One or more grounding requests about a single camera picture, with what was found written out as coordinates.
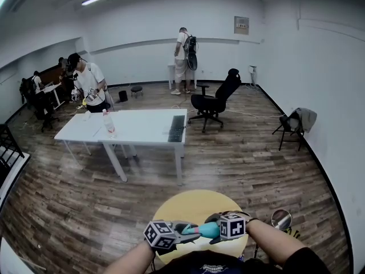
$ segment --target black shirt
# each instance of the black shirt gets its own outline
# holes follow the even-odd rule
[[[292,254],[283,270],[265,264],[259,259],[241,262],[237,258],[212,251],[191,252],[172,260],[154,274],[289,274],[289,273],[324,273],[329,274],[323,261],[309,248],[302,248]]]

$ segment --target black railing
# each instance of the black railing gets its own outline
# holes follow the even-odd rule
[[[0,186],[18,158],[24,154],[6,124],[0,124]]]

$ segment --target table leg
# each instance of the table leg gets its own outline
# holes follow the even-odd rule
[[[110,159],[111,163],[114,166],[114,169],[115,169],[116,173],[120,176],[120,178],[123,182],[127,182],[128,181],[127,176],[125,175],[122,167],[120,166],[118,158],[116,157],[116,155],[114,153],[114,150],[112,149],[111,145],[108,144],[108,143],[103,143],[103,145],[104,145],[104,148],[105,148],[105,150],[106,150],[106,152],[109,156],[109,159]]]
[[[136,156],[137,156],[137,151],[136,151],[136,149],[135,149],[135,146],[134,146],[134,145],[129,145],[129,147],[130,147],[130,149],[131,149],[132,155],[133,155],[134,157],[136,157]]]
[[[177,185],[183,184],[183,175],[181,172],[181,148],[175,147],[175,162],[176,162],[176,174],[177,174]]]
[[[123,145],[121,145],[121,149],[123,150],[124,158],[128,159],[128,155],[127,155]]]
[[[56,89],[53,89],[53,93],[54,93],[55,98],[56,98],[56,101],[57,101],[57,106],[54,108],[54,109],[56,110],[56,109],[57,109],[57,108],[59,108],[59,107],[60,107],[60,105],[61,105],[61,104],[63,104],[64,102],[62,102],[62,103],[60,103],[60,102],[59,102],[59,99],[58,99],[58,96],[57,96]]]
[[[185,157],[185,146],[184,145],[181,146],[181,154],[180,154],[180,157],[181,158],[184,158]]]
[[[87,147],[86,143],[85,142],[83,142],[83,143],[84,143],[87,153],[89,153],[89,155],[91,155],[91,152],[90,152],[89,148]]]
[[[76,163],[79,165],[79,167],[80,167],[80,168],[81,168],[81,170],[83,171],[83,170],[84,170],[84,168],[83,168],[83,167],[82,167],[82,165],[78,162],[78,160],[76,159],[75,155],[72,153],[72,151],[71,151],[70,147],[68,146],[67,142],[66,142],[65,140],[64,140],[63,142],[64,142],[64,145],[66,145],[66,147],[67,147],[67,149],[68,149],[69,153],[72,155],[72,158],[74,158],[74,161],[76,161]]]
[[[59,102],[59,99],[58,99],[58,96],[57,96],[56,89],[53,89],[53,93],[55,94],[56,101],[57,101],[57,105],[59,106],[61,103]]]

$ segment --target yellow round stool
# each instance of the yellow round stool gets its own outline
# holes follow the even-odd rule
[[[182,220],[202,225],[211,214],[224,211],[241,211],[241,209],[232,199],[221,193],[208,190],[192,190],[180,193],[167,200],[157,210],[153,220]],[[195,244],[178,244],[176,251],[159,256],[159,258],[163,263],[168,264],[171,260],[192,251],[205,251],[207,249],[239,257],[247,245],[247,240],[248,235],[245,235],[236,240],[211,245],[209,244],[211,239],[200,237],[194,241]]]

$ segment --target backpack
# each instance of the backpack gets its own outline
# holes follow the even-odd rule
[[[198,61],[196,58],[196,37],[190,35],[185,41],[184,50],[186,58],[188,60],[188,66],[191,70],[195,71],[198,68]]]
[[[33,92],[33,93],[35,93],[35,91],[37,90],[37,85],[35,84],[35,82],[34,82],[34,78],[36,77],[36,75],[34,75],[33,77],[32,77],[32,79],[31,79],[31,86],[32,86],[32,88],[31,88],[31,91]]]
[[[188,36],[188,38],[185,41],[184,50],[188,54],[189,53],[196,54],[195,48],[196,48],[196,37],[190,35],[190,36]]]

